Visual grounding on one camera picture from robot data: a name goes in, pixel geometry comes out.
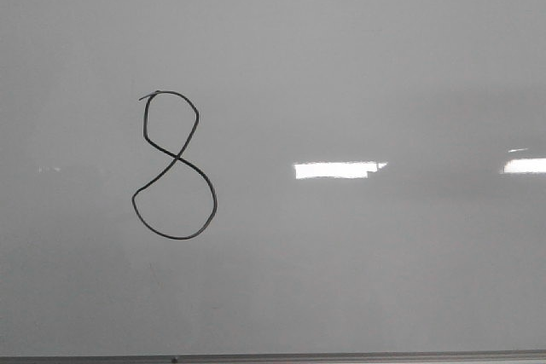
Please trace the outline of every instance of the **metal ledge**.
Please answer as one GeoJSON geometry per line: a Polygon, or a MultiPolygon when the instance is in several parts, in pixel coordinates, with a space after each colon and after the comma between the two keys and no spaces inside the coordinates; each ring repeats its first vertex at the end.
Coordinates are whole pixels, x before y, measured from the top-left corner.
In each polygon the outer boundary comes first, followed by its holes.
{"type": "Polygon", "coordinates": [[[546,350],[510,350],[444,353],[366,353],[366,354],[262,354],[262,355],[134,355],[134,356],[60,356],[0,357],[2,364],[168,364],[168,363],[480,363],[504,361],[504,364],[544,364],[546,350]]]}

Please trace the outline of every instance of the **black ink line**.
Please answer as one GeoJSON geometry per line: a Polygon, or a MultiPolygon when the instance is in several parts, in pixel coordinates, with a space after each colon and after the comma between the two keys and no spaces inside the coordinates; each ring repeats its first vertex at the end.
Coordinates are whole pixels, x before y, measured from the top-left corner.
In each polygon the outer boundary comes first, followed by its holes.
{"type": "Polygon", "coordinates": [[[211,180],[209,179],[209,177],[205,174],[205,172],[203,172],[202,170],[200,170],[199,168],[197,168],[197,166],[193,165],[191,162],[187,161],[186,159],[182,158],[182,154],[183,152],[185,151],[186,147],[188,146],[189,142],[191,141],[192,137],[194,136],[194,133],[195,133],[195,130],[197,129],[197,125],[199,124],[199,111],[197,111],[197,108],[195,107],[194,103],[191,102],[189,100],[188,97],[186,97],[185,95],[182,95],[180,93],[177,93],[175,91],[155,91],[154,93],[152,94],[148,94],[148,95],[145,95],[144,97],[140,98],[139,101],[141,100],[144,100],[145,98],[148,98],[148,100],[146,101],[146,107],[144,108],[144,127],[143,127],[143,134],[144,134],[144,139],[146,140],[146,142],[148,144],[150,144],[152,147],[160,150],[162,153],[166,153],[167,155],[169,155],[170,157],[173,158],[173,160],[171,161],[171,163],[162,171],[158,174],[158,176],[156,176],[154,179],[152,179],[150,182],[148,182],[146,185],[144,185],[143,187],[139,188],[132,196],[131,198],[131,201],[133,203],[133,208],[135,208],[135,212],[136,212],[136,215],[138,216],[138,218],[141,220],[142,223],[144,223],[144,225],[150,229],[152,232],[158,234],[159,236],[163,236],[164,238],[168,238],[168,239],[174,239],[174,240],[187,240],[187,239],[192,239],[194,238],[195,236],[201,234],[205,229],[206,227],[211,223],[212,219],[214,218],[214,215],[216,215],[216,209],[218,208],[218,200],[217,200],[217,197],[216,197],[216,192],[214,190],[214,186],[212,185],[212,182],[211,180]],[[194,113],[195,113],[195,121],[194,121],[194,126],[192,127],[191,131],[189,132],[189,135],[188,135],[188,138],[186,139],[186,142],[184,143],[182,149],[177,153],[177,154],[174,154],[174,153],[171,153],[170,151],[167,151],[166,149],[164,149],[163,147],[160,147],[159,145],[157,145],[155,142],[153,142],[150,137],[148,136],[148,110],[150,108],[150,103],[152,102],[152,100],[157,97],[158,95],[160,94],[173,94],[173,95],[178,95],[179,97],[181,97],[182,99],[184,99],[190,107],[192,107],[192,109],[194,110],[194,113]],[[152,184],[156,183],[164,174],[166,174],[168,172],[168,170],[170,168],[172,168],[172,166],[177,162],[177,161],[180,161],[182,162],[183,164],[186,164],[187,166],[189,166],[190,168],[192,168],[195,172],[197,172],[199,175],[201,175],[201,177],[205,180],[206,184],[208,185],[210,191],[211,191],[211,195],[212,195],[212,202],[213,202],[213,206],[212,206],[212,212],[211,214],[209,215],[209,217],[207,218],[206,222],[203,224],[203,226],[197,231],[195,232],[194,234],[191,234],[189,236],[173,236],[173,235],[170,235],[170,234],[164,234],[163,232],[160,232],[159,230],[157,229],[154,229],[152,228],[149,223],[147,223],[144,218],[142,217],[142,215],[140,214],[140,211],[138,210],[137,208],[137,203],[135,202],[135,198],[137,197],[137,195],[139,193],[141,193],[144,189],[147,189],[149,188],[152,184]]]}

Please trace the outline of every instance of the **whiteboard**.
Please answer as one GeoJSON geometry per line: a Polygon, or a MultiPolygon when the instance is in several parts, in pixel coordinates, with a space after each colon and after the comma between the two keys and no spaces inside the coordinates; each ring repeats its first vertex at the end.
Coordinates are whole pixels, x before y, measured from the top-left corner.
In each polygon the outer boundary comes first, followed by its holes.
{"type": "Polygon", "coordinates": [[[543,348],[544,2],[0,0],[0,355],[543,348]]]}

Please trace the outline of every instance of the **black marker drawing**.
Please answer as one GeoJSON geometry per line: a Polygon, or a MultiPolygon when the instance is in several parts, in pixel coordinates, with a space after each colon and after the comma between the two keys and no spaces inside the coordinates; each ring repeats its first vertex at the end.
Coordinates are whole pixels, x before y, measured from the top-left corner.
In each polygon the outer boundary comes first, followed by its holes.
{"type": "Polygon", "coordinates": [[[182,154],[183,152],[185,151],[186,147],[188,146],[189,142],[191,141],[191,138],[194,136],[194,133],[195,133],[195,129],[197,128],[197,125],[199,124],[199,112],[197,111],[197,108],[195,107],[194,103],[191,102],[185,95],[182,95],[180,93],[177,93],[175,91],[155,91],[154,93],[152,94],[148,94],[148,95],[145,95],[143,98],[140,98],[140,100],[144,100],[145,98],[148,98],[148,101],[146,101],[146,107],[144,108],[144,139],[148,142],[148,144],[150,144],[152,147],[156,148],[156,149],[159,149],[162,153],[166,153],[167,155],[169,155],[170,157],[173,157],[173,160],[171,161],[171,163],[162,171],[158,174],[158,176],[156,176],[154,179],[152,179],[150,182],[148,182],[146,185],[144,185],[142,188],[139,188],[132,196],[131,198],[131,201],[133,203],[133,208],[135,208],[135,212],[136,212],[136,215],[138,216],[138,218],[141,220],[142,223],[144,223],[144,225],[146,225],[146,227],[148,229],[150,229],[152,232],[160,235],[160,236],[163,236],[165,238],[168,238],[168,239],[174,239],[174,240],[187,240],[187,239],[192,239],[194,238],[195,236],[201,234],[205,229],[206,227],[211,223],[212,219],[214,218],[214,215],[216,215],[216,209],[218,208],[218,201],[217,201],[217,198],[216,198],[216,192],[214,191],[214,186],[212,185],[212,182],[211,180],[208,178],[208,176],[205,174],[205,172],[203,172],[202,170],[200,170],[199,168],[197,168],[197,166],[193,165],[191,162],[187,161],[186,159],[182,158],[182,154]],[[174,153],[171,153],[170,151],[167,151],[166,149],[164,149],[163,147],[160,147],[159,145],[157,145],[155,142],[153,142],[152,140],[150,140],[149,136],[148,136],[148,110],[149,110],[149,107],[150,107],[150,103],[152,102],[152,100],[157,97],[158,95],[160,94],[173,94],[173,95],[178,95],[179,97],[183,98],[191,107],[192,109],[194,110],[194,113],[195,113],[195,122],[194,122],[194,126],[192,127],[191,131],[189,132],[189,135],[188,135],[188,138],[186,139],[186,142],[184,143],[182,149],[180,149],[180,151],[177,153],[177,154],[174,154],[174,153]],[[195,170],[195,172],[197,172],[199,175],[202,176],[202,178],[205,180],[206,184],[208,185],[210,191],[211,191],[211,195],[212,195],[212,202],[213,202],[213,206],[212,206],[212,212],[211,214],[209,215],[209,217],[207,218],[207,220],[205,221],[205,223],[203,224],[203,226],[197,231],[195,232],[194,234],[191,234],[189,236],[172,236],[170,234],[164,234],[162,232],[160,232],[159,230],[156,230],[154,228],[152,228],[149,223],[147,223],[144,218],[142,217],[142,215],[140,214],[140,212],[138,211],[138,208],[137,208],[137,203],[135,202],[135,198],[137,197],[137,195],[139,193],[141,193],[144,189],[147,189],[149,188],[152,184],[154,184],[155,182],[157,182],[164,174],[166,174],[168,172],[168,170],[170,168],[172,168],[172,166],[177,162],[177,161],[180,161],[182,162],[183,164],[186,164],[187,166],[189,166],[190,168],[192,168],[193,170],[195,170]]]}

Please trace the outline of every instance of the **white surface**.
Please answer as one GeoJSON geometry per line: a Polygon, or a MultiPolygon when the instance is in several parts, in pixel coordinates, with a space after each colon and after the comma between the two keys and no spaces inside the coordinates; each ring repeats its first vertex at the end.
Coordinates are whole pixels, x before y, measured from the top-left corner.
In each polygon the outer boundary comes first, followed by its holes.
{"type": "Polygon", "coordinates": [[[545,2],[0,0],[0,355],[544,348],[545,2]]]}

